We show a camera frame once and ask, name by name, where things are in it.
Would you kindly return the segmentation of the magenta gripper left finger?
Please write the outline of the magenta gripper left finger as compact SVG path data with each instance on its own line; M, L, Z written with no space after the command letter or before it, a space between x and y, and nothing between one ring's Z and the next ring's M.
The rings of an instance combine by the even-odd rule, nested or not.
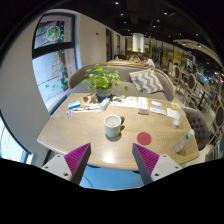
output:
M72 173L71 182L79 185L91 154L91 144L87 143L64 156Z

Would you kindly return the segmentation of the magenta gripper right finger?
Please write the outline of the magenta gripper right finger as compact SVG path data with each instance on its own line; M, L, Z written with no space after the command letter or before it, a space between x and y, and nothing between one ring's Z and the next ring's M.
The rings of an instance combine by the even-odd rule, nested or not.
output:
M132 154L137 163L143 184L147 185L152 183L151 174L159 160L159 155L136 143L133 144Z

